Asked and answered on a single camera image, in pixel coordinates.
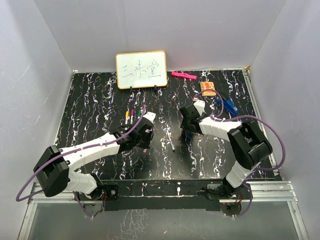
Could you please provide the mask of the black base bar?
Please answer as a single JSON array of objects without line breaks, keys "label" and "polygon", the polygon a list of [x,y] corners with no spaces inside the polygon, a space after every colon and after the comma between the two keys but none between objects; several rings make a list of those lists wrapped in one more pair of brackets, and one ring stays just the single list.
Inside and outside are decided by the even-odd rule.
[{"label": "black base bar", "polygon": [[225,204],[236,209],[251,198],[242,186],[232,196],[222,192],[221,179],[103,180],[106,211],[203,209],[220,211]]}]

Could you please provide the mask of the green pen cap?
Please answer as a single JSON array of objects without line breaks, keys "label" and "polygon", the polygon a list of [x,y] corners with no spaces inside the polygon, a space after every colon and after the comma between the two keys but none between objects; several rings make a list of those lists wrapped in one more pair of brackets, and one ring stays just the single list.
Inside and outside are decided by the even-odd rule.
[{"label": "green pen cap", "polygon": [[142,115],[142,111],[139,109],[137,116],[140,116],[140,117],[141,117],[141,115]]}]

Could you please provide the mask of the aluminium frame rail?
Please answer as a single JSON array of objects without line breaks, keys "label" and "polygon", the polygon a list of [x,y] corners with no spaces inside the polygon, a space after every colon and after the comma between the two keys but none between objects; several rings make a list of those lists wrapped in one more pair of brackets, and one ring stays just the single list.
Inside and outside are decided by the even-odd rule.
[{"label": "aluminium frame rail", "polygon": [[291,181],[248,181],[253,202],[297,202]]}]

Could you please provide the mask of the white pen blue end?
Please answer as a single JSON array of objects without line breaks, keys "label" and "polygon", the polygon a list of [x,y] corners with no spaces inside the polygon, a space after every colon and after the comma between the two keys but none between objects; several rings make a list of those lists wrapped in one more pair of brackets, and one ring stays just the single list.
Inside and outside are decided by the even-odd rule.
[{"label": "white pen blue end", "polygon": [[175,148],[175,146],[174,146],[174,144],[173,144],[173,141],[172,141],[172,138],[171,138],[171,134],[170,134],[170,132],[169,132],[168,129],[166,130],[166,134],[167,134],[167,136],[168,136],[169,144],[170,144],[170,146],[171,146],[171,149],[172,149],[173,152],[175,152],[175,151],[176,151],[176,148]]}]

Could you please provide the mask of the whiteboard with yellow frame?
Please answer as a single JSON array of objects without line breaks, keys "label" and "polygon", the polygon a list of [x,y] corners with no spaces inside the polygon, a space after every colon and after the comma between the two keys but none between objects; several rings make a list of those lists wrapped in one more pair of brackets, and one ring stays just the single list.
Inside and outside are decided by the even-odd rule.
[{"label": "whiteboard with yellow frame", "polygon": [[165,87],[168,84],[163,50],[118,53],[115,63],[117,86],[121,90]]}]

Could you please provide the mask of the small spiral notebook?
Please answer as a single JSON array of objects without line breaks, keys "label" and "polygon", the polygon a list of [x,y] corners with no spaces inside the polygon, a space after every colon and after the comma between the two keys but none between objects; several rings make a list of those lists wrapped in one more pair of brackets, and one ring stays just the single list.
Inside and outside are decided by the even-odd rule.
[{"label": "small spiral notebook", "polygon": [[202,81],[200,82],[201,95],[204,97],[214,97],[216,96],[215,85],[212,81]]}]

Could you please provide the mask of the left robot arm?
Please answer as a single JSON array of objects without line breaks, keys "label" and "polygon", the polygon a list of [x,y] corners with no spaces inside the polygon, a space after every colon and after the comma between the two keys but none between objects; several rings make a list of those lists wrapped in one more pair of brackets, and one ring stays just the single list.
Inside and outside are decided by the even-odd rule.
[{"label": "left robot arm", "polygon": [[129,129],[120,126],[112,133],[74,147],[58,149],[56,145],[49,146],[33,169],[44,195],[50,198],[63,191],[73,191],[92,200],[102,198],[105,190],[99,177],[76,170],[133,148],[149,149],[153,130],[153,120],[142,117],[137,126]]}]

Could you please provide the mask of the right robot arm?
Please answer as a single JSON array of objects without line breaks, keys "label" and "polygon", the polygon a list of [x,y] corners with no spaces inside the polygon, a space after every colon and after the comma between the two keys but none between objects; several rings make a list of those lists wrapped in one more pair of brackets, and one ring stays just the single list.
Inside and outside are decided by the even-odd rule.
[{"label": "right robot arm", "polygon": [[273,152],[259,125],[255,121],[218,121],[203,113],[204,107],[189,104],[179,109],[183,130],[218,137],[228,141],[233,150],[235,163],[222,183],[203,190],[209,196],[233,199],[240,194],[245,180]]}]

